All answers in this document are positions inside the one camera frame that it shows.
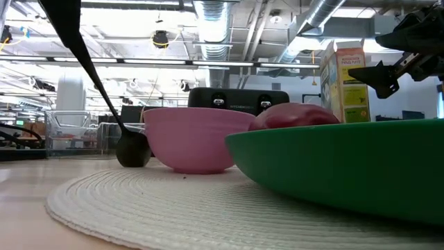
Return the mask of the red apple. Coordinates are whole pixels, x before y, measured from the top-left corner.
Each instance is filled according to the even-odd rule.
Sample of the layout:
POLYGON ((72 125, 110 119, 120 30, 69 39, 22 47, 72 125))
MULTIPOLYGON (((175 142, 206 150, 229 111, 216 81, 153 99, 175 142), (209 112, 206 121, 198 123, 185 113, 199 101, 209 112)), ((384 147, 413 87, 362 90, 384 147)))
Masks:
POLYGON ((249 131, 297 126, 340 124, 328 109, 305 103, 281 103, 260 113, 250 123, 249 131))

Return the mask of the large clear plastic bin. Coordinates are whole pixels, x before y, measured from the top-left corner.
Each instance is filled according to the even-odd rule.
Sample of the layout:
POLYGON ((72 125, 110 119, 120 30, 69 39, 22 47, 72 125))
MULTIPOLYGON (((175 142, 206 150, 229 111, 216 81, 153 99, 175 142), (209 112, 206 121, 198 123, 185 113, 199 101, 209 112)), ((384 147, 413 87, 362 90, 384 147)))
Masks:
POLYGON ((72 156, 84 149, 84 139, 91 115, 84 110, 48 110, 45 112, 45 147, 47 158, 72 156))

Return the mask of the white round column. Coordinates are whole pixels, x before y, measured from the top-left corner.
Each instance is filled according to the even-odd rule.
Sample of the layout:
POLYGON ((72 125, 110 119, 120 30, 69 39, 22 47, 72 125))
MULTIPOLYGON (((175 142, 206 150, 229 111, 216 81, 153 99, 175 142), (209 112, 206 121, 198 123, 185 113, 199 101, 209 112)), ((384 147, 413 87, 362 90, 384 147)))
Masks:
POLYGON ((81 76, 65 73, 58 79, 56 110, 84 110, 86 90, 81 76))

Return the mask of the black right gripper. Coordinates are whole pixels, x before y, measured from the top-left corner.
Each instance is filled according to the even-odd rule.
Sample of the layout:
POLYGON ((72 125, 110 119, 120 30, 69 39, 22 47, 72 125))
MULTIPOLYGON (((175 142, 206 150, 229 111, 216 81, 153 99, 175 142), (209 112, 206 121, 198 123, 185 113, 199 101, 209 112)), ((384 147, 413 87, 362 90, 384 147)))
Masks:
POLYGON ((383 65, 349 69, 349 76, 372 87, 378 99, 387 99, 400 89, 398 77, 409 74, 414 81, 429 76, 444 81, 444 12, 430 12, 424 19, 406 16, 391 33, 375 38, 378 45, 404 53, 395 66, 383 65))

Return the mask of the silver ribbed ventilation duct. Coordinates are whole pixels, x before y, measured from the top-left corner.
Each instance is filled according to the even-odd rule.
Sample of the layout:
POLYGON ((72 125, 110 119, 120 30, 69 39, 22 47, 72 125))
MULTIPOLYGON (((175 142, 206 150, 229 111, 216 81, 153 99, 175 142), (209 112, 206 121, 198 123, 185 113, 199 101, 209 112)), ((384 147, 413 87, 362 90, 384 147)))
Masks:
POLYGON ((198 36, 204 43, 200 47, 204 60, 225 61, 228 59, 229 24, 231 4, 222 1, 193 1, 198 17, 198 36))

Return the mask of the black toaster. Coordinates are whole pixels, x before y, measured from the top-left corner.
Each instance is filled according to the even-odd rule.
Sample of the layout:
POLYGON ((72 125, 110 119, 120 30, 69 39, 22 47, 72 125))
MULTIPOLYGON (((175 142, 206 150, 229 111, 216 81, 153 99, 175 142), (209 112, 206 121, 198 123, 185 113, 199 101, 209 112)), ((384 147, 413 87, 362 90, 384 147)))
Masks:
POLYGON ((190 90, 188 107, 235 110, 258 116, 281 103, 289 103, 289 95, 280 90, 246 90, 195 87, 190 90))

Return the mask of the long ceiling light bar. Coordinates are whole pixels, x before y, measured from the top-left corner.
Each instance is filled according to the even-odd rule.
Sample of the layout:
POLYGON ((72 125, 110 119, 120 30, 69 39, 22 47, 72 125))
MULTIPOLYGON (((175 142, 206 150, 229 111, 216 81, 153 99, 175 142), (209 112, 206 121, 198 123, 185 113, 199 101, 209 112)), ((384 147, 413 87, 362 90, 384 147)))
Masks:
MULTIPOLYGON (((76 58, 70 57, 42 57, 42 56, 0 56, 0 61, 28 62, 28 63, 77 63, 76 58)), ((127 58, 93 58, 97 64, 120 65, 165 65, 165 66, 215 66, 215 67, 261 67, 284 69, 319 69, 319 65, 304 63, 276 63, 276 62, 237 62, 211 60, 169 60, 169 59, 127 59, 127 58)))

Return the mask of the white woven round placemat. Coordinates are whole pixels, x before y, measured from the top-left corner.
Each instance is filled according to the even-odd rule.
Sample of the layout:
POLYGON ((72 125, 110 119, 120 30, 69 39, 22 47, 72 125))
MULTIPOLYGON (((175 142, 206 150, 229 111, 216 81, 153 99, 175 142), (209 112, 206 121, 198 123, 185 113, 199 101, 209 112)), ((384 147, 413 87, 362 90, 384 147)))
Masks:
POLYGON ((238 169, 108 169, 63 183, 45 206, 74 230, 136 249, 444 250, 444 229, 283 197, 238 169))

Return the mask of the black spoon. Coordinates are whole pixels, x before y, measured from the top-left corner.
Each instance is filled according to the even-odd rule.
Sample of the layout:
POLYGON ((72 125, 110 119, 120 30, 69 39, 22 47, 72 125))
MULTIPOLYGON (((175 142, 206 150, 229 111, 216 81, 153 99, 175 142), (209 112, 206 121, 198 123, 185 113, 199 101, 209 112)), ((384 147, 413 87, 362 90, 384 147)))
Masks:
POLYGON ((80 34, 81 0, 38 0, 38 2, 61 42, 72 52, 91 78, 118 123, 121 137, 117 142, 117 160, 123 167, 144 167, 151 157, 148 140, 144 134, 130 131, 124 126, 103 87, 80 34))

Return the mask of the orange yellow carton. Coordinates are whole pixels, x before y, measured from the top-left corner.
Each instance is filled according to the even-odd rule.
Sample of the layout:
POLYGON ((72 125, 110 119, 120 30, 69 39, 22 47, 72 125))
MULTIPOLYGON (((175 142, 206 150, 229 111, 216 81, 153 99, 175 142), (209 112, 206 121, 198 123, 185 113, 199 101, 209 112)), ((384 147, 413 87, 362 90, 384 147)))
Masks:
POLYGON ((321 105, 343 123, 369 122, 368 87, 349 75, 366 66, 364 41, 331 41, 321 56, 321 105))

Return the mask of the green plate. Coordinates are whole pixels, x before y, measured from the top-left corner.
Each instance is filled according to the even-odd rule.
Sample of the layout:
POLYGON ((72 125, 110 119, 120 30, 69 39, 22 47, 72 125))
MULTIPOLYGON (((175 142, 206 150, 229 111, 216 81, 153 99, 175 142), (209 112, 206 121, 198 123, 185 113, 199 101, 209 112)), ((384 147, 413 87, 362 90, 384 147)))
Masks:
POLYGON ((444 119, 267 129, 225 143, 235 165, 274 192, 444 226, 444 119))

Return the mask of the pink plastic bowl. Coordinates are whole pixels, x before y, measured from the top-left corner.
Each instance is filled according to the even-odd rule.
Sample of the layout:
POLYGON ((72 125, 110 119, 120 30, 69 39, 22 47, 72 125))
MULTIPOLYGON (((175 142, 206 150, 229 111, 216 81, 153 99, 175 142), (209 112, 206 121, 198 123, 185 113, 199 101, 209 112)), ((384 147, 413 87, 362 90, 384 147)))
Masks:
POLYGON ((143 118, 161 163, 183 174, 218 174, 234 165, 225 137, 246 132, 255 116, 216 108, 155 108, 143 118))

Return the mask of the small clear plastic bin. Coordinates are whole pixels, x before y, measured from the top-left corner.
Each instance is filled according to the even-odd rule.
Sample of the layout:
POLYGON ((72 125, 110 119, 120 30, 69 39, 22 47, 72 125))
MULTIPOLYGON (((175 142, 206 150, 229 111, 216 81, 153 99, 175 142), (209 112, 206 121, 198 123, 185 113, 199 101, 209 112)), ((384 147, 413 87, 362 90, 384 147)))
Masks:
POLYGON ((115 156, 120 137, 121 128, 118 123, 100 123, 96 132, 97 149, 100 154, 115 156))

